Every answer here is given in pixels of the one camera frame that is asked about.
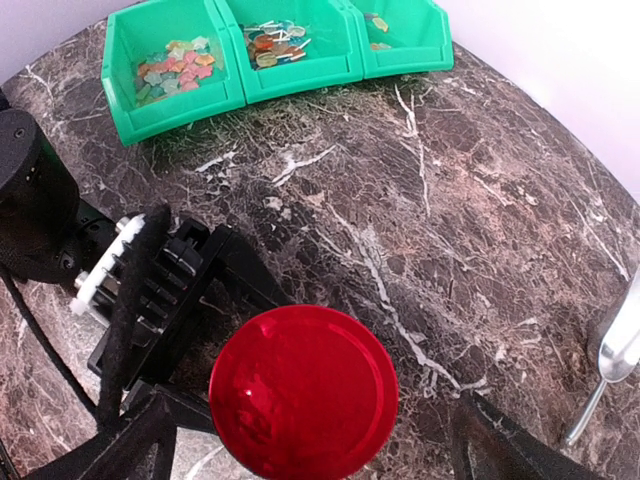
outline white plastic part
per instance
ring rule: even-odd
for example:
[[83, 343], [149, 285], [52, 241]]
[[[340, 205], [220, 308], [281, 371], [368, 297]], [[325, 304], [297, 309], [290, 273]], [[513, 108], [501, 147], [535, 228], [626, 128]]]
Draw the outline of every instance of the white plastic part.
[[110, 272], [116, 261], [115, 257], [120, 257], [124, 253], [124, 244], [131, 243], [135, 236], [140, 233], [144, 227], [144, 215], [138, 215], [127, 223], [113, 243], [104, 252], [104, 255], [98, 260], [96, 266], [93, 267], [89, 276], [84, 279], [82, 286], [78, 290], [76, 298], [71, 300], [69, 307], [75, 315], [82, 315], [91, 306], [93, 296], [102, 282], [104, 282], [107, 272]]

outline scoop handle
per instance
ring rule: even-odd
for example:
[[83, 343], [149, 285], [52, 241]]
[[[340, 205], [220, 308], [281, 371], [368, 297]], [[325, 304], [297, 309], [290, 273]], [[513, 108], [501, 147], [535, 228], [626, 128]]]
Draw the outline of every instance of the scoop handle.
[[571, 430], [567, 432], [567, 435], [564, 438], [564, 444], [567, 447], [572, 447], [584, 432], [584, 429], [587, 428], [587, 424], [591, 417], [593, 416], [593, 412], [596, 411], [596, 407], [598, 406], [598, 402], [602, 398], [602, 394], [604, 393], [604, 389], [607, 386], [607, 381], [604, 379], [600, 379], [600, 383], [596, 387], [596, 389], [589, 396], [589, 400], [585, 403], [582, 415], [576, 421], [576, 423], [571, 427]]

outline wire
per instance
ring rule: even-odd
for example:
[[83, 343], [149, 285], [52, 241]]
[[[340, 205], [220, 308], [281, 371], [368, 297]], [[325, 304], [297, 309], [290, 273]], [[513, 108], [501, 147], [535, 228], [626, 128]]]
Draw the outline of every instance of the wire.
[[62, 375], [67, 381], [73, 392], [78, 397], [78, 400], [80, 400], [80, 403], [84, 405], [84, 407], [92, 417], [96, 418], [96, 404], [93, 403], [93, 400], [91, 400], [89, 395], [87, 395], [87, 392], [84, 391], [84, 388], [82, 388], [82, 385], [80, 385], [78, 379], [73, 375], [71, 369], [67, 366], [66, 363], [64, 363], [62, 357], [60, 357], [53, 345], [51, 345], [51, 342], [47, 338], [47, 335], [44, 333], [42, 328], [40, 328], [40, 324], [36, 320], [36, 317], [33, 315], [33, 313], [31, 313], [29, 306], [24, 301], [22, 293], [20, 292], [20, 290], [18, 290], [18, 287], [14, 283], [13, 278], [11, 278], [11, 274], [7, 270], [7, 267], [2, 263], [0, 263], [0, 277], [7, 286], [7, 290], [9, 291], [11, 298], [13, 298], [13, 301], [15, 302], [18, 311], [22, 315], [22, 318], [24, 318], [24, 320], [27, 322], [27, 325], [33, 332], [33, 335], [36, 337], [36, 340], [38, 340], [40, 345], [42, 345], [42, 348], [49, 356], [49, 359], [51, 360], [53, 365], [58, 369], [60, 375]]

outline spoon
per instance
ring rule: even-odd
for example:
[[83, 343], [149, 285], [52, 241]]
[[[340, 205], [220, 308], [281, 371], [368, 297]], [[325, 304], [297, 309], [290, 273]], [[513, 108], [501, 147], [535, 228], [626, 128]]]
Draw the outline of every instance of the spoon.
[[640, 268], [613, 312], [614, 318], [598, 352], [600, 383], [584, 406], [583, 413], [564, 438], [573, 446], [587, 427], [609, 383], [618, 383], [633, 372], [640, 362]]

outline silver spoon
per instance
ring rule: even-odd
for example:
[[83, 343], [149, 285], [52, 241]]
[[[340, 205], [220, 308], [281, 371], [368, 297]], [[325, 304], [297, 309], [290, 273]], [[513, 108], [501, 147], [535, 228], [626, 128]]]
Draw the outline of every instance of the silver spoon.
[[571, 427], [564, 444], [573, 446], [587, 427], [596, 406], [609, 383], [618, 383], [633, 372], [640, 362], [640, 268], [629, 288], [612, 312], [615, 316], [598, 353], [600, 383], [593, 391], [580, 418]]

